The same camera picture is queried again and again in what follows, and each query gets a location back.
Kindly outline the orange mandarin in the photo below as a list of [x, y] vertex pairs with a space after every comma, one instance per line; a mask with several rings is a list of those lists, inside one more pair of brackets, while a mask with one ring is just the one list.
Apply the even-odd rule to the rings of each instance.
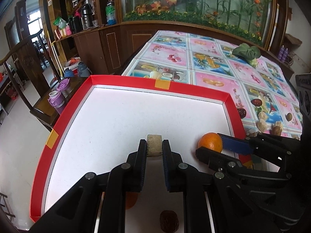
[[217, 133], [206, 133], [198, 141], [197, 148], [207, 148], [218, 153], [222, 152], [223, 145], [221, 136]]
[[137, 192], [127, 192], [125, 199], [125, 209], [131, 209], [137, 202], [139, 193]]

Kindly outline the dark red jujube date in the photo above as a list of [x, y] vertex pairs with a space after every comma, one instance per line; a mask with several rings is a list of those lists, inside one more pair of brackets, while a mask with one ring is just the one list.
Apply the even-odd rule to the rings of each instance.
[[179, 229], [177, 214], [172, 210], [164, 210], [160, 214], [160, 228], [165, 233], [174, 233]]
[[251, 100], [251, 103], [254, 105], [254, 106], [256, 106], [256, 107], [260, 107], [262, 104], [263, 104], [263, 102], [262, 102], [262, 100], [260, 100], [260, 99], [253, 99], [253, 100]]
[[246, 117], [247, 111], [244, 108], [237, 108], [237, 111], [241, 119]]

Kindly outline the colourful fruit print tablecloth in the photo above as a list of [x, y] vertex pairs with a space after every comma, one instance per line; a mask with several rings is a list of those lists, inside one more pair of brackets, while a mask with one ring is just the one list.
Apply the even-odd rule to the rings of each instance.
[[[241, 119], [246, 133], [259, 132], [258, 113], [264, 111], [270, 133], [276, 121], [283, 123], [282, 136], [299, 139], [303, 117], [298, 97], [281, 71], [266, 57], [253, 68], [232, 54], [235, 45], [197, 34], [160, 30], [133, 57], [123, 74], [187, 83], [228, 93], [236, 108], [247, 111]], [[253, 99], [262, 100], [256, 107]], [[292, 113], [288, 122], [286, 114]]]

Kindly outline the brown kiwi fruit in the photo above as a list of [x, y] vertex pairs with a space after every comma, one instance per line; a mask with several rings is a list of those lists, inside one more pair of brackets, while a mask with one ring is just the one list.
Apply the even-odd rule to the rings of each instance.
[[286, 114], [286, 120], [287, 120], [288, 122], [290, 122], [292, 119], [293, 119], [292, 113], [287, 113], [287, 114]]

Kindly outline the green leafy vegetable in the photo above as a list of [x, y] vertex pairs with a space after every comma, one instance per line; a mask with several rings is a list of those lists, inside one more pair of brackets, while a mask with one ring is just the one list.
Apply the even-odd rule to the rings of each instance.
[[258, 66], [257, 59], [261, 57], [261, 52], [257, 46], [249, 46], [246, 43], [242, 43], [233, 49], [232, 54], [243, 59], [253, 68]]

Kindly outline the purple bottle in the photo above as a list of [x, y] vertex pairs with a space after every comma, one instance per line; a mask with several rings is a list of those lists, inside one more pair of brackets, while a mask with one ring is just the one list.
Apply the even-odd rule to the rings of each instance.
[[286, 58], [287, 58], [287, 56], [288, 56], [288, 53], [289, 53], [288, 48], [285, 48], [285, 49], [284, 49], [284, 52], [283, 52], [283, 54], [282, 54], [282, 57], [281, 57], [281, 61], [282, 61], [283, 63], [286, 61]]
[[278, 55], [277, 55], [277, 58], [278, 58], [279, 60], [282, 59], [282, 56], [283, 56], [284, 51], [285, 51], [285, 47], [284, 47], [284, 45], [282, 45], [282, 46], [280, 47], [279, 52], [278, 52]]

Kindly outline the red box with white inside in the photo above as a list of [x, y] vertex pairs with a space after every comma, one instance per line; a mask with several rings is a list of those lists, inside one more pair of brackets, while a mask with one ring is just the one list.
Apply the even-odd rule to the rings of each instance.
[[195, 159], [195, 147], [208, 132], [246, 136], [229, 94], [138, 77], [90, 77], [46, 142], [30, 216], [38, 221], [83, 174], [106, 173], [123, 163], [149, 133], [169, 140], [187, 163], [204, 171], [207, 167]]

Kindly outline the purple lidded cup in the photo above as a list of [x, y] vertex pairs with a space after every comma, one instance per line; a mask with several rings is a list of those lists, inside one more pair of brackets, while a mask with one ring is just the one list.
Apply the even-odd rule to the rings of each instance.
[[65, 96], [63, 94], [64, 91], [68, 90], [70, 87], [70, 79], [63, 79], [56, 90], [51, 91], [48, 94], [48, 102], [49, 104], [61, 115], [66, 106]]

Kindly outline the glass display with artificial flowers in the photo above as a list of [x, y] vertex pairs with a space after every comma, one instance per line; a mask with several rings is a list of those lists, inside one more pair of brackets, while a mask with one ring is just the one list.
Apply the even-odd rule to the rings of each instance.
[[215, 28], [266, 46], [275, 0], [119, 0], [124, 21], [170, 21]]

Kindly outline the dark wooden chair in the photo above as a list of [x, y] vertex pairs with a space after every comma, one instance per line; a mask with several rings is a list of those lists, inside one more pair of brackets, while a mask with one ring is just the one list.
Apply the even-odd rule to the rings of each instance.
[[[39, 120], [43, 126], [46, 127], [47, 130], [51, 131], [54, 126], [57, 126], [61, 120], [68, 120], [69, 124], [72, 124], [74, 120], [74, 115], [76, 114], [76, 110], [72, 110], [71, 107], [77, 107], [79, 105], [79, 101], [81, 98], [75, 97], [79, 88], [86, 81], [85, 77], [71, 77], [69, 78], [70, 85], [68, 89], [61, 92], [61, 95], [64, 96], [65, 105], [60, 108], [63, 109], [62, 113], [59, 113], [51, 104], [48, 102], [50, 97], [50, 93], [57, 90], [57, 86], [61, 85], [63, 82], [63, 78], [59, 75], [58, 70], [56, 69], [53, 61], [47, 53], [45, 47], [43, 47], [44, 55], [47, 58], [54, 75], [56, 76], [56, 84], [50, 86], [47, 83], [46, 78], [43, 75], [41, 66], [36, 57], [36, 53], [31, 50], [32, 39], [38, 37], [41, 41], [41, 32], [43, 30], [39, 30], [37, 33], [33, 35], [27, 36], [25, 39], [21, 40], [15, 46], [13, 46], [10, 51], [6, 54], [4, 58], [1, 59], [1, 65], [6, 68], [8, 77], [10, 78], [15, 90], [23, 100], [24, 104], [29, 109], [30, 113]], [[10, 69], [8, 68], [7, 60], [13, 54], [17, 54], [18, 59], [21, 61], [22, 68], [26, 73], [27, 77], [30, 79], [32, 85], [36, 89], [39, 94], [39, 100], [35, 104], [31, 104], [29, 100], [26, 98], [24, 93], [21, 91], [19, 85], [13, 78]]]

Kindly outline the black thermos flask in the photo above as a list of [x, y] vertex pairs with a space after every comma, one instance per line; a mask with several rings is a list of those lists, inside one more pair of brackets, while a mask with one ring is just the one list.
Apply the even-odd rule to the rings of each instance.
[[93, 27], [92, 6], [87, 3], [81, 6], [81, 17], [85, 29]]

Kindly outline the green label plastic bottle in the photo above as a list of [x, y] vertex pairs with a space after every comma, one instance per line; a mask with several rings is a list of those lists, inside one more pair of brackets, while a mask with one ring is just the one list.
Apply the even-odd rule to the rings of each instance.
[[116, 24], [116, 14], [115, 14], [115, 7], [112, 0], [109, 0], [106, 8], [106, 16], [107, 16], [107, 24], [108, 25], [114, 25]]

